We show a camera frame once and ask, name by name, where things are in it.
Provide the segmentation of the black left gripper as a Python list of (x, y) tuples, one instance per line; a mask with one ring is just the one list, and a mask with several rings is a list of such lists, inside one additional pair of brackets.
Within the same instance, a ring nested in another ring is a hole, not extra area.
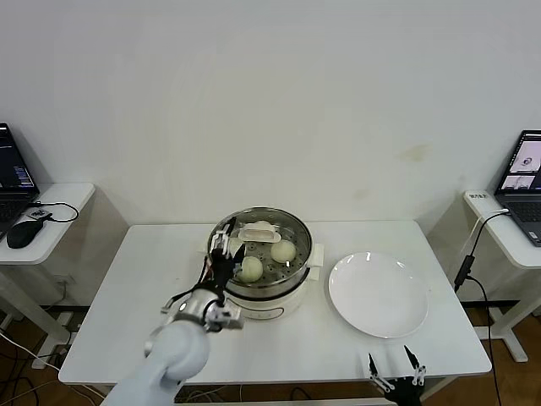
[(236, 222), (236, 217), (229, 217), (218, 224), (210, 236), (210, 290), (219, 300), (225, 299), (224, 290), (232, 278), (232, 270), (236, 271), (242, 265), (246, 254), (245, 243), (231, 243), (230, 254), (229, 243)]

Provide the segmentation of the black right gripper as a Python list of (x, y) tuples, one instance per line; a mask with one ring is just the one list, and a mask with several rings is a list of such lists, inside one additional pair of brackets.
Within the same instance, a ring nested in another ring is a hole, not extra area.
[(369, 354), (369, 379), (384, 392), (386, 400), (398, 406), (421, 406), (426, 366), (418, 361), (417, 356), (407, 345), (404, 345), (403, 348), (412, 365), (413, 376), (386, 380), (379, 374), (374, 359)]

